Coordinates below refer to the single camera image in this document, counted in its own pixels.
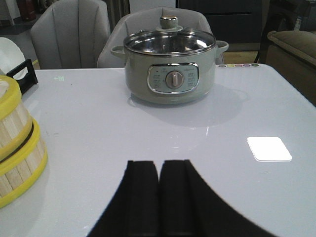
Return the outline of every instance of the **yellow rim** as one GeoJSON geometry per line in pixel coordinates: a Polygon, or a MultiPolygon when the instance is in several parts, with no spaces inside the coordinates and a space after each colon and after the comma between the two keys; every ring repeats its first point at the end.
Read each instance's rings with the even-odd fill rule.
{"type": "Polygon", "coordinates": [[[9,144],[0,149],[0,161],[6,158],[10,153],[12,153],[16,148],[18,148],[22,142],[25,141],[27,136],[30,134],[32,128],[32,117],[29,115],[28,120],[24,128],[20,133],[11,140],[9,144]]]}
{"type": "Polygon", "coordinates": [[[0,119],[8,116],[21,101],[21,90],[15,79],[0,75],[0,80],[6,81],[9,84],[7,92],[0,98],[0,119]]]}
{"type": "Polygon", "coordinates": [[[14,153],[9,159],[0,163],[0,176],[16,167],[34,150],[40,139],[40,127],[35,119],[33,119],[33,126],[33,133],[27,143],[25,143],[25,145],[19,151],[14,153]]]}
{"type": "Polygon", "coordinates": [[[0,198],[0,208],[4,207],[5,205],[8,205],[10,202],[17,199],[19,196],[21,196],[27,189],[29,189],[33,183],[39,178],[39,176],[42,174],[42,172],[45,169],[45,166],[47,164],[47,148],[45,147],[45,153],[44,156],[37,167],[37,169],[34,171],[34,173],[19,187],[17,187],[12,192],[8,193],[4,197],[0,198]]]}

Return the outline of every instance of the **pot handle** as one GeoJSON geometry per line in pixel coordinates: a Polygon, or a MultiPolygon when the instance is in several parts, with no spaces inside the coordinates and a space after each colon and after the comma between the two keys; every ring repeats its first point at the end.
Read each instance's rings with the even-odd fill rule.
{"type": "Polygon", "coordinates": [[[224,53],[228,49],[228,43],[225,41],[217,40],[216,41],[216,58],[218,58],[221,53],[224,53]]]}
{"type": "Polygon", "coordinates": [[[120,59],[125,59],[125,53],[124,53],[124,47],[123,46],[114,46],[111,49],[111,54],[113,54],[116,57],[119,57],[120,59]]]}

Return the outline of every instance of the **cabinet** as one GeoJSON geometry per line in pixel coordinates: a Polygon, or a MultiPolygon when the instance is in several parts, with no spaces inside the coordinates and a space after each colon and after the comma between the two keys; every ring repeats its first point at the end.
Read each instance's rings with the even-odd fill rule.
{"type": "Polygon", "coordinates": [[[260,42],[261,0],[178,0],[177,6],[201,12],[218,40],[228,43],[260,42]]]}

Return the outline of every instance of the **chair backrest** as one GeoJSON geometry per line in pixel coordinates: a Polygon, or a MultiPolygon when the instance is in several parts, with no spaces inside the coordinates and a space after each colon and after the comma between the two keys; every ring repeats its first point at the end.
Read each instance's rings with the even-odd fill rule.
{"type": "Polygon", "coordinates": [[[59,0],[31,28],[41,69],[96,68],[110,33],[102,0],[59,0]]]}
{"type": "MultiPolygon", "coordinates": [[[[121,18],[113,29],[107,44],[99,56],[98,68],[124,67],[123,61],[111,54],[111,49],[114,46],[123,45],[123,40],[130,34],[137,33],[140,30],[155,29],[155,27],[160,25],[159,19],[162,15],[175,15],[179,19],[180,26],[212,33],[207,19],[196,11],[172,7],[155,7],[131,13],[121,18]]],[[[216,60],[216,64],[221,63],[223,63],[222,57],[216,60]]]]}

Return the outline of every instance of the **sofa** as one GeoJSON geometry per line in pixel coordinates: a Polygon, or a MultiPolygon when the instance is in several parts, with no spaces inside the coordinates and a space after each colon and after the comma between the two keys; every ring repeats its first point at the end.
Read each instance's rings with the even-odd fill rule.
{"type": "Polygon", "coordinates": [[[316,32],[272,31],[266,64],[316,106],[316,32]]]}

